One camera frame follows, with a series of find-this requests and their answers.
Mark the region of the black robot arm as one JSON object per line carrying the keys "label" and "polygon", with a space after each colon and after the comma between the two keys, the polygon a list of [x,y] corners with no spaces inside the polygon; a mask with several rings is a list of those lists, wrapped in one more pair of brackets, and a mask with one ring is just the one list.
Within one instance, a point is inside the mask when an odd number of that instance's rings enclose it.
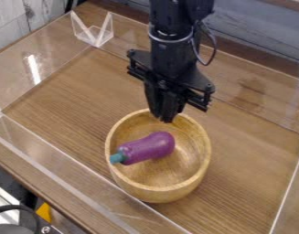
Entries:
{"label": "black robot arm", "polygon": [[144,83],[150,112],[172,122],[190,104],[206,111],[215,85],[198,69],[211,63],[201,57],[201,41],[217,41],[205,19],[215,0],[150,0],[150,50],[131,49],[128,74]]}

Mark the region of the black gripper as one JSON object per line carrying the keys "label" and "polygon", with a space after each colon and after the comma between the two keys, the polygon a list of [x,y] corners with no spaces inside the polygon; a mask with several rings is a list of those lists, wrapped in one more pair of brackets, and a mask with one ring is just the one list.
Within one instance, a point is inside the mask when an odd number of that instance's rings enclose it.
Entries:
{"label": "black gripper", "polygon": [[207,66],[199,55],[201,31],[191,29],[183,37],[159,36],[150,32],[151,49],[130,49],[128,74],[144,83],[150,112],[163,122],[172,122],[190,104],[203,112],[209,109],[215,85],[198,70],[197,64]]}

